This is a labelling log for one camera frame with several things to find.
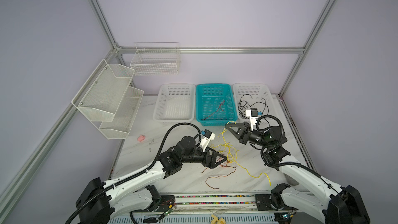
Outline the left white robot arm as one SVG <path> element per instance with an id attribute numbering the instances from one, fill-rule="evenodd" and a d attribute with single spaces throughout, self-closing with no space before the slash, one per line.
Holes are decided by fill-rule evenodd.
<path id="1" fill-rule="evenodd" d="M 116 205 L 121 200 L 176 174 L 184 163 L 200 163 L 205 168 L 214 169 L 226 162 L 226 156 L 208 147 L 214 134 L 209 130 L 201 131 L 192 123 L 189 126 L 197 131 L 194 137 L 185 136 L 175 146 L 163 151 L 168 135 L 181 125 L 183 123 L 177 123 L 168 129 L 151 164 L 116 179 L 102 181 L 97 177 L 91 180 L 66 223 L 70 224 L 78 217 L 82 224 L 106 224 L 116 215 Z"/>

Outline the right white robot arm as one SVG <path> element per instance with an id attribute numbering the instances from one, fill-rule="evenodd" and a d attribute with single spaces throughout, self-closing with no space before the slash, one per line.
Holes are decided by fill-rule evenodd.
<path id="1" fill-rule="evenodd" d="M 305 212 L 323 224 L 369 224 L 371 222 L 357 189 L 341 186 L 301 164 L 286 149 L 282 122 L 275 116 L 257 116 L 255 108 L 248 111 L 249 122 L 229 122 L 225 129 L 241 143 L 261 146 L 260 157 L 266 167 L 275 169 L 298 182 L 311 194 L 307 195 L 287 183 L 271 191 L 271 207 L 291 207 Z"/>

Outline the right white plastic basket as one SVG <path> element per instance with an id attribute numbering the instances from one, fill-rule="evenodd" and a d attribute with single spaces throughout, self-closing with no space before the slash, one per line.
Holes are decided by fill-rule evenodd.
<path id="1" fill-rule="evenodd" d="M 262 115 L 277 117 L 272 94 L 265 84 L 240 83 L 233 85 L 233 96 L 239 121 L 247 121 L 245 110 L 256 108 Z"/>

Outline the white plastic basket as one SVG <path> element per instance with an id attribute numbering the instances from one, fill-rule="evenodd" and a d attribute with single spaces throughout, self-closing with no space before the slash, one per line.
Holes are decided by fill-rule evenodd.
<path id="1" fill-rule="evenodd" d="M 233 96 L 239 121 L 247 121 L 245 110 L 256 108 L 262 115 L 277 117 L 272 94 L 265 84 L 240 83 L 233 85 Z"/>
<path id="2" fill-rule="evenodd" d="M 153 120 L 162 123 L 191 122 L 195 116 L 195 93 L 194 84 L 163 84 Z"/>

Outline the teal plastic basket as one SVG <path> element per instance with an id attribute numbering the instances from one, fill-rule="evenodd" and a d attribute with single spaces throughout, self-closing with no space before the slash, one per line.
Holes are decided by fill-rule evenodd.
<path id="1" fill-rule="evenodd" d="M 237 120 L 229 84 L 200 84 L 196 87 L 196 119 L 202 126 L 224 126 Z"/>

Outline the left white plastic basket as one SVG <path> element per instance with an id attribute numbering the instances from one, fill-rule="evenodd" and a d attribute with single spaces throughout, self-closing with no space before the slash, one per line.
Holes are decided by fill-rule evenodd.
<path id="1" fill-rule="evenodd" d="M 163 84 L 153 120 L 162 123 L 191 122 L 195 116 L 195 93 L 194 84 Z"/>

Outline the small pink object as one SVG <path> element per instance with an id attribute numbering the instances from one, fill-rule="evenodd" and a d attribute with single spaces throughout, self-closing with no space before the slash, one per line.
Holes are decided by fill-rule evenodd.
<path id="1" fill-rule="evenodd" d="M 138 138 L 137 138 L 137 141 L 138 142 L 142 142 L 142 141 L 144 141 L 145 140 L 145 136 L 144 135 L 140 135 Z"/>

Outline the yellow object at front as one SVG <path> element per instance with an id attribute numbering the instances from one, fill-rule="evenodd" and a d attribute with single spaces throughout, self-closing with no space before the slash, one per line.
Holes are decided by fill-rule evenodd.
<path id="1" fill-rule="evenodd" d="M 216 215 L 212 214 L 211 215 L 211 222 L 210 224 L 226 224 L 226 220 L 222 217 L 217 217 Z"/>

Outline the white two-tier mesh shelf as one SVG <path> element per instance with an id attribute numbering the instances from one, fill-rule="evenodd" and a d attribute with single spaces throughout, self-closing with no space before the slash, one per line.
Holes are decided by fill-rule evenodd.
<path id="1" fill-rule="evenodd" d="M 135 71 L 102 60 L 72 105 L 108 140 L 124 140 L 132 129 L 144 91 L 132 86 Z"/>

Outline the aluminium front rail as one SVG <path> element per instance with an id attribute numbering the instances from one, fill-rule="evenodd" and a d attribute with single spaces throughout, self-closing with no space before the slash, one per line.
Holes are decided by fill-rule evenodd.
<path id="1" fill-rule="evenodd" d="M 326 217 L 326 210 L 333 199 L 333 196 L 329 196 L 326 198 L 326 202 L 321 202 L 314 196 L 297 191 L 294 188 L 286 188 L 284 191 L 279 190 L 271 194 L 281 197 L 288 206 L 296 208 L 296 210 L 322 218 Z M 206 209 L 247 208 L 257 211 L 255 195 L 172 195 L 175 196 L 175 205 L 170 205 L 169 209 L 175 207 L 181 210 L 204 211 Z M 108 221 L 129 212 L 150 213 L 147 208 L 153 200 L 160 198 L 160 196 L 154 187 L 148 186 L 118 201 L 115 205 L 110 205 L 104 210 L 100 209 L 99 218 Z"/>

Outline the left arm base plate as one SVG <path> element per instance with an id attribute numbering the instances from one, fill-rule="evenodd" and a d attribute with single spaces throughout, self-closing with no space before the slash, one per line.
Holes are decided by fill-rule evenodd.
<path id="1" fill-rule="evenodd" d="M 175 205 L 175 196 L 163 195 L 153 200 L 147 210 L 149 212 L 165 212 L 170 205 Z"/>

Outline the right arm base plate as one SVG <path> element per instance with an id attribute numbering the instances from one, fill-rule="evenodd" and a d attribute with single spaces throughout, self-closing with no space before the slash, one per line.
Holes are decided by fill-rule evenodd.
<path id="1" fill-rule="evenodd" d="M 257 194 L 255 202 L 258 211 L 296 211 L 296 208 L 288 206 L 281 197 L 274 194 Z"/>

